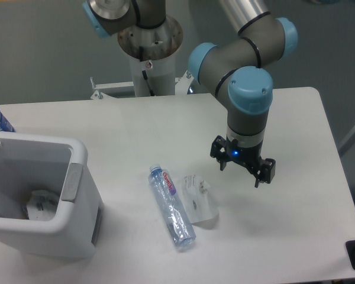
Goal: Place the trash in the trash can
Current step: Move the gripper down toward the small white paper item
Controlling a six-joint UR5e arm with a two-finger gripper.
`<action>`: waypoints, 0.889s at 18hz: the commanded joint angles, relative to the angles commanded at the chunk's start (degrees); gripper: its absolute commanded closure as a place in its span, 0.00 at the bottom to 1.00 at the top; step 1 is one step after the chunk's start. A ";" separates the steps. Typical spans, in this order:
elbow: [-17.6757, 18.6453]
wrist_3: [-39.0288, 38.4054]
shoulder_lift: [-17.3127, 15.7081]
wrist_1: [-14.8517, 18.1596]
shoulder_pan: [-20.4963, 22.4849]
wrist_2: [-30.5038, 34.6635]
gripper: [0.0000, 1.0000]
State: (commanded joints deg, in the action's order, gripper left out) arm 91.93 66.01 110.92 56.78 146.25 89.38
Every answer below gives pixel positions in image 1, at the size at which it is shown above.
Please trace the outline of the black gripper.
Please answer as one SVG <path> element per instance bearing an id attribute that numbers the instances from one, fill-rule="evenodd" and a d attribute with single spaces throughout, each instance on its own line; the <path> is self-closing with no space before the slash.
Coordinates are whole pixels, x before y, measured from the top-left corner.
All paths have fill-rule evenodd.
<path id="1" fill-rule="evenodd" d="M 262 159 L 261 150 L 263 142 L 253 147 L 240 147 L 237 140 L 226 140 L 218 135 L 211 144 L 210 156 L 220 164 L 223 171 L 228 162 L 234 162 L 245 167 L 256 178 L 254 187 L 258 188 L 261 183 L 270 184 L 275 176 L 276 160 Z"/>

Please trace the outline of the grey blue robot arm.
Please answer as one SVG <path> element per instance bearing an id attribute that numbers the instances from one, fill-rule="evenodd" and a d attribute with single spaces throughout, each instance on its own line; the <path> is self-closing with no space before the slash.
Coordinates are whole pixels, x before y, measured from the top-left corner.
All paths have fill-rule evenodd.
<path id="1" fill-rule="evenodd" d="M 237 32 L 233 43 L 198 45 L 188 72 L 227 110 L 227 135 L 212 142 L 210 155 L 224 169 L 234 162 L 256 183 L 270 183 L 276 162 L 261 149 L 273 99 L 273 81 L 265 66 L 291 54 L 298 33 L 286 18 L 274 18 L 263 1 L 221 1 Z M 183 31 L 167 15 L 165 1 L 85 1 L 83 10 L 102 38 L 117 36 L 130 58 L 136 96 L 175 94 L 174 55 Z"/>

